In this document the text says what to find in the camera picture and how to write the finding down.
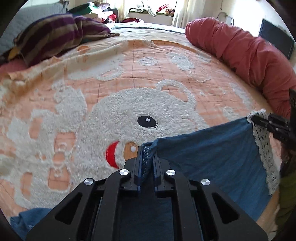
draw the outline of curtain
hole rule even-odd
[[[172,26],[185,28],[194,19],[201,18],[206,0],[177,0]]]
[[[110,4],[110,8],[118,9],[118,22],[120,23],[128,16],[133,0],[106,0],[106,2]]]

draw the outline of brown nose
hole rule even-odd
[[[125,160],[134,158],[137,156],[138,145],[135,142],[126,143],[123,151],[123,157]]]

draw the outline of rolled red quilt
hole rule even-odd
[[[296,74],[277,48],[214,18],[189,22],[185,35],[194,46],[225,62],[248,85],[258,89],[276,114],[290,118],[289,89],[296,89]]]

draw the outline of purple striped cloth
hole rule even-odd
[[[28,67],[78,46],[81,41],[94,41],[118,36],[91,18],[58,14],[39,19],[15,39],[19,53]]]

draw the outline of cartoon eye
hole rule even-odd
[[[138,124],[142,127],[146,127],[146,128],[149,128],[149,127],[154,127],[156,128],[158,123],[156,123],[156,121],[150,117],[150,116],[147,116],[147,115],[142,115],[138,118]]]

